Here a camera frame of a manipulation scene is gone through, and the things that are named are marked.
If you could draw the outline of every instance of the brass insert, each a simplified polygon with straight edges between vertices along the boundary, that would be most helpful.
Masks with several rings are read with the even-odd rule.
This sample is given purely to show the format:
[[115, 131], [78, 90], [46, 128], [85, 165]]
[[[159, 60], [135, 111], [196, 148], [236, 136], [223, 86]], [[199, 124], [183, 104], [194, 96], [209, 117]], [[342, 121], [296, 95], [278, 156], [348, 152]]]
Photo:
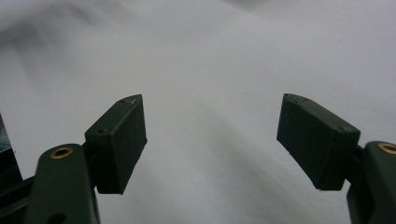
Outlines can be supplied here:
[[381, 148], [383, 151], [396, 155], [396, 145], [389, 143], [380, 143], [378, 144], [378, 147]]
[[62, 159], [64, 157], [67, 157], [72, 153], [73, 153], [73, 148], [60, 147], [60, 148], [56, 148], [55, 150], [53, 150], [53, 152], [50, 154], [50, 157], [57, 160], [57, 159]]

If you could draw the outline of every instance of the screw hole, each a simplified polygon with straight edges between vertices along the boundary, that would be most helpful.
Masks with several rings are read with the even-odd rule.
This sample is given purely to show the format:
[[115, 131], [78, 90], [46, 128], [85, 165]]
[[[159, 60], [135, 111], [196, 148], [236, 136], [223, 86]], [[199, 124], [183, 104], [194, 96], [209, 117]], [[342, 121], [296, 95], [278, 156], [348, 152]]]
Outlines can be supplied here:
[[61, 158], [69, 156], [72, 153], [73, 153], [73, 148], [61, 147], [61, 148], [55, 149], [55, 151], [53, 151], [52, 154], [50, 154], [50, 157], [53, 159], [61, 159]]
[[380, 143], [380, 144], [378, 144], [378, 147], [390, 154], [396, 155], [396, 146], [393, 144]]
[[61, 224], [66, 220], [66, 216], [63, 213], [53, 215], [47, 220], [47, 224]]

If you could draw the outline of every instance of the white backdrop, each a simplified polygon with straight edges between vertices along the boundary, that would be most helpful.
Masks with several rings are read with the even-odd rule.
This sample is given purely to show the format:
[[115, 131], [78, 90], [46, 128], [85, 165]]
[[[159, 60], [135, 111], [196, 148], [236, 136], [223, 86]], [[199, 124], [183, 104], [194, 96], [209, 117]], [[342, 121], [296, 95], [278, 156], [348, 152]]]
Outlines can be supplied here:
[[2, 1], [0, 112], [24, 178], [120, 98], [148, 144], [103, 223], [349, 223], [276, 141], [296, 93], [395, 142], [394, 1]]

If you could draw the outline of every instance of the white fabric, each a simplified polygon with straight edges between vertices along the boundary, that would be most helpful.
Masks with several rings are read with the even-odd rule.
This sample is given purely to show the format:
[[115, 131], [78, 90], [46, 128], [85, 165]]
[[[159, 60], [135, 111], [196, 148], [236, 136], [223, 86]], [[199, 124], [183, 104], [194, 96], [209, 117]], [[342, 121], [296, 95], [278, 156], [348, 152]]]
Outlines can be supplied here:
[[396, 2], [2, 1], [0, 112], [23, 177], [120, 98], [148, 144], [102, 223], [349, 223], [276, 141], [282, 95], [395, 142]]

